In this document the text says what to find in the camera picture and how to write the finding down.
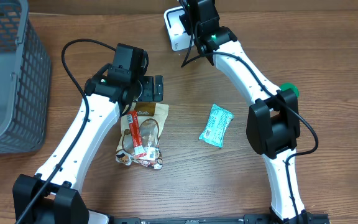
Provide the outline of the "dried food snack bag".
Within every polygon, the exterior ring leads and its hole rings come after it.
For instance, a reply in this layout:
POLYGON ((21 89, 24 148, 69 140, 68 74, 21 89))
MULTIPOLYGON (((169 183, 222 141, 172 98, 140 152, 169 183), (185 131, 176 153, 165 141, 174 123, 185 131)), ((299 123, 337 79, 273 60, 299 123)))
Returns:
POLYGON ((159 140, 168 116, 169 106, 161 103, 134 103, 121 119, 121 138, 116 161, 160 170, 163 166, 159 140))

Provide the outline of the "teal wet wipes pack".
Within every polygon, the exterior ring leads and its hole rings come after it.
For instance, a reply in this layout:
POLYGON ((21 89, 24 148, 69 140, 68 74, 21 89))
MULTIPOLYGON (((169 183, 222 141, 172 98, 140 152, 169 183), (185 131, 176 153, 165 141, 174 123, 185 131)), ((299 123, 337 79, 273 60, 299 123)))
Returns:
POLYGON ((234 119, 234 115, 216 104, 212 105, 208 122, 204 131, 200 134, 199 140, 216 146, 223 147, 223 139, 230 122, 234 119))

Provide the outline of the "green lid glass jar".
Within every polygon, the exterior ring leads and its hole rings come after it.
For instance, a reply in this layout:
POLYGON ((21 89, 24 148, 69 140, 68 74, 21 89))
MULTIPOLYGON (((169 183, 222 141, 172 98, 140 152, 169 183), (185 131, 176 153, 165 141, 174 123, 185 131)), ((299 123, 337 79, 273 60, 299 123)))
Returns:
POLYGON ((292 90, 295 93, 297 98, 300 95, 299 89, 296 87, 296 85, 294 85, 292 83, 284 83, 284 84, 280 85, 280 89, 281 89, 281 91, 292 90))

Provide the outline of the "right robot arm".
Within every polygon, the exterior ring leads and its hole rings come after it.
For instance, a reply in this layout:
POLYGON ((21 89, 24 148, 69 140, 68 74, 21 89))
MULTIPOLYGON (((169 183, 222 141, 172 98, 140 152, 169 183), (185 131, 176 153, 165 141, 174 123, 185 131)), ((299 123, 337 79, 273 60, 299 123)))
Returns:
POLYGON ((220 26, 214 1, 180 1, 183 14, 178 45, 195 46, 200 58, 223 72, 249 107, 246 135, 262 156, 272 193, 269 220, 273 223, 308 223, 295 171, 297 138, 304 119, 298 114, 298 97, 264 77, 244 52, 230 28, 220 26))

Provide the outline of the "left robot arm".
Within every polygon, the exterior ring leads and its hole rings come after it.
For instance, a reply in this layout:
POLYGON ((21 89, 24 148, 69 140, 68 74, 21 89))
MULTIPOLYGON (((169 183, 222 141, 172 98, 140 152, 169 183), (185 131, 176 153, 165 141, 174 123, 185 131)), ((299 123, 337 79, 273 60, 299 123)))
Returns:
POLYGON ((162 101, 163 79, 145 74, 144 49, 118 44, 113 51, 113 61, 79 87, 80 108, 53 154, 34 176, 21 174, 15 181, 17 223, 114 223, 113 216, 85 205, 86 174, 103 139, 133 102, 162 101))

